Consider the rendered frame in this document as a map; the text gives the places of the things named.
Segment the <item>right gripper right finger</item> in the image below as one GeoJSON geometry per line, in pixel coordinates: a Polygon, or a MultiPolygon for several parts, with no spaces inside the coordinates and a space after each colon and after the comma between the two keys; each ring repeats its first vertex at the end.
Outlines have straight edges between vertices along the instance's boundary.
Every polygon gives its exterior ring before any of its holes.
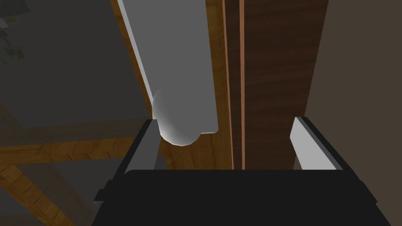
{"type": "Polygon", "coordinates": [[[302,170],[342,170],[336,151],[307,117],[295,117],[290,141],[302,170]]]}

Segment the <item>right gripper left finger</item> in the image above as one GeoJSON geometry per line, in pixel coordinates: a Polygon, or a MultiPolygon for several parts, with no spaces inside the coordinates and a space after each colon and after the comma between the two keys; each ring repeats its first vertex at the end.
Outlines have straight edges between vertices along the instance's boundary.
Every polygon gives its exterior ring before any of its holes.
{"type": "Polygon", "coordinates": [[[123,176],[131,170],[153,170],[160,143],[161,136],[157,121],[146,120],[121,161],[117,176],[123,176]]]}

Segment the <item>green houseplant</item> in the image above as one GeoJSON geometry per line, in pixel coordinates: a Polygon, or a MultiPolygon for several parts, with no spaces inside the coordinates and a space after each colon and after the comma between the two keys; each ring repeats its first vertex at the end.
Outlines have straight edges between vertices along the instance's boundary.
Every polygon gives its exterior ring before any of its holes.
{"type": "Polygon", "coordinates": [[[21,15],[30,12],[26,0],[0,0],[0,40],[4,43],[4,56],[0,58],[0,62],[3,64],[7,64],[8,59],[24,58],[22,46],[14,45],[9,40],[8,29],[19,21],[21,15]]]}

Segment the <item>pale grey round door knob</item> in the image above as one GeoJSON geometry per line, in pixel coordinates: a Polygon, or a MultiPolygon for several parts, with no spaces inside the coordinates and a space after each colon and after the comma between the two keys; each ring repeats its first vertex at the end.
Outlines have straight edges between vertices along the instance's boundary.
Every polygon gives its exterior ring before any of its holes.
{"type": "Polygon", "coordinates": [[[152,116],[162,138],[175,146],[188,146],[201,135],[194,97],[164,87],[153,98],[152,116]]]}

